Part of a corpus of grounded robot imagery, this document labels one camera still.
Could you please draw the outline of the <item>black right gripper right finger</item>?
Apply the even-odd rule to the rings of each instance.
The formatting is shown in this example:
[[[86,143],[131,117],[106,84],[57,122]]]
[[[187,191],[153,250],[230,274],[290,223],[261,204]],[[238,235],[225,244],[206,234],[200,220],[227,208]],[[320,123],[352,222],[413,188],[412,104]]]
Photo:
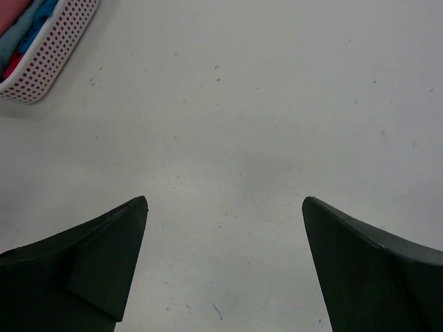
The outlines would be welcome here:
[[[441,331],[442,252],[308,196],[302,215],[333,331]]]

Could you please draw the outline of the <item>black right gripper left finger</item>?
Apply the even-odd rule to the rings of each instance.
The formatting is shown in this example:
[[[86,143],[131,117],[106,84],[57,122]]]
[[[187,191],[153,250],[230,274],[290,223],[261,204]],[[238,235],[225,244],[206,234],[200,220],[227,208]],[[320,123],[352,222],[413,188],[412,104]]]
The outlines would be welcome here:
[[[114,331],[147,222],[139,196],[73,228],[1,253],[2,331]]]

